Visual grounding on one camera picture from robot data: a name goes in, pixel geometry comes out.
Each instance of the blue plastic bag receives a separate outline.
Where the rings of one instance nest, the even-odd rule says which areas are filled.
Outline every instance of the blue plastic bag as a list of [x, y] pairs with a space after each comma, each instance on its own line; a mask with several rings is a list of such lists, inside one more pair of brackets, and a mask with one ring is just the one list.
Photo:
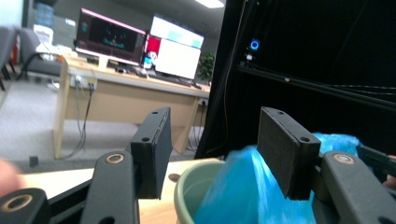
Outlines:
[[[314, 133], [320, 152], [344, 151], [357, 156], [358, 138]], [[316, 223], [309, 201], [285, 199], [256, 146], [232, 151], [194, 215], [200, 223]]]

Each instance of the hand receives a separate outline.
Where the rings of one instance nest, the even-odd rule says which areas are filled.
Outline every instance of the hand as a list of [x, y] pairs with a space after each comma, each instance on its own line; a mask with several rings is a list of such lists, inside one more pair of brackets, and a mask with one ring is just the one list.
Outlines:
[[387, 180], [383, 183], [383, 185], [389, 189], [396, 190], [396, 178], [392, 175], [388, 175]]
[[23, 179], [19, 176], [20, 173], [14, 164], [0, 158], [0, 198], [25, 187]]

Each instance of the green bucket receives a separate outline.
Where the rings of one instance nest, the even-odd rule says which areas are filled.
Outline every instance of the green bucket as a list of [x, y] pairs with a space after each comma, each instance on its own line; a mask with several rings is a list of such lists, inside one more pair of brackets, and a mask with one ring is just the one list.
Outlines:
[[174, 195], [177, 223], [194, 223], [192, 218], [223, 164], [224, 161], [198, 163], [181, 175]]

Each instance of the gray floor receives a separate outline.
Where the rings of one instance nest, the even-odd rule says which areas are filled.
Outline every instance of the gray floor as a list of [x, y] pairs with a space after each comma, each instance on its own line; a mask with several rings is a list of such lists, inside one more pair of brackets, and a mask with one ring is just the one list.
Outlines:
[[[69, 159], [55, 160], [52, 126], [57, 91], [49, 88], [48, 81], [43, 78], [4, 83], [6, 91], [0, 93], [0, 157], [14, 161], [25, 173], [93, 167], [108, 151], [124, 150], [138, 129], [133, 124], [87, 121], [84, 148]], [[191, 129], [186, 152], [180, 155], [173, 151], [169, 161], [193, 159], [202, 131], [198, 127]], [[67, 120], [63, 156], [73, 152], [79, 137], [78, 122]]]

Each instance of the potted plant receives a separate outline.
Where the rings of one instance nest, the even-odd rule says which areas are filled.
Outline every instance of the potted plant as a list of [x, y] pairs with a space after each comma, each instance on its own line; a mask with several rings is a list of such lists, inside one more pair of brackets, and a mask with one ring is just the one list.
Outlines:
[[213, 52], [203, 53], [198, 63], [198, 78], [210, 84], [214, 66], [215, 54]]

